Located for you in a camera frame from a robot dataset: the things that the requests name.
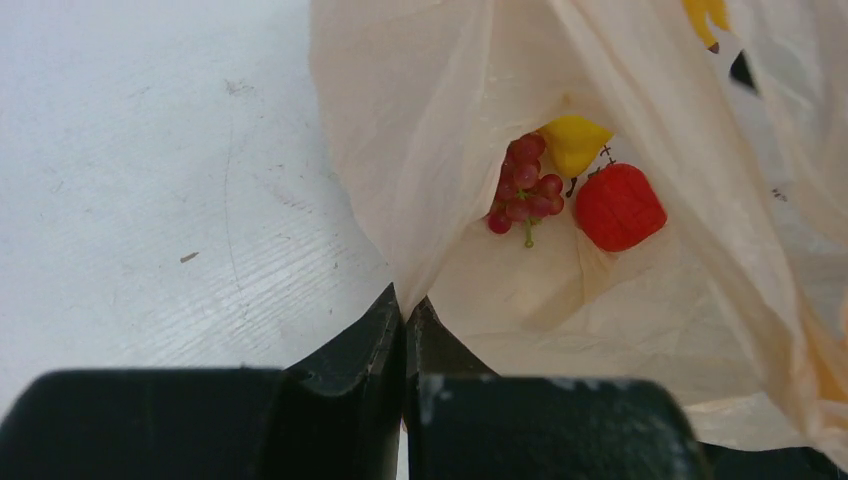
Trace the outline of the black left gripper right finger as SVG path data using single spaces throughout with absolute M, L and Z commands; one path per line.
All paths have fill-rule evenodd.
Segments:
M 660 385 L 505 377 L 421 301 L 407 325 L 413 479 L 843 479 L 806 447 L 746 452 L 696 438 Z

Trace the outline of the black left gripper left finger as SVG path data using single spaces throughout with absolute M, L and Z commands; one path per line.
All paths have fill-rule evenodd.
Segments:
M 46 373 L 1 424 L 5 479 L 392 479 L 404 336 L 387 287 L 285 369 Z

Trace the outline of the red fake grape bunch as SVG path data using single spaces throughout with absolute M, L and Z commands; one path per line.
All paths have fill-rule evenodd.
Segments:
M 564 182 L 555 173 L 544 173 L 542 155 L 547 149 L 539 133 L 528 133 L 508 146 L 500 168 L 494 199 L 484 221 L 495 235 L 520 228 L 524 247 L 533 248 L 534 228 L 565 207 Z

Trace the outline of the translucent orange plastic bag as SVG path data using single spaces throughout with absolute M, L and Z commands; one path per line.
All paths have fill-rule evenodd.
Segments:
M 429 300 L 501 374 L 655 381 L 707 443 L 847 464 L 843 1 L 315 1 L 310 66 L 336 173 L 400 309 Z M 498 236 L 511 141 L 610 132 L 663 226 L 575 200 Z

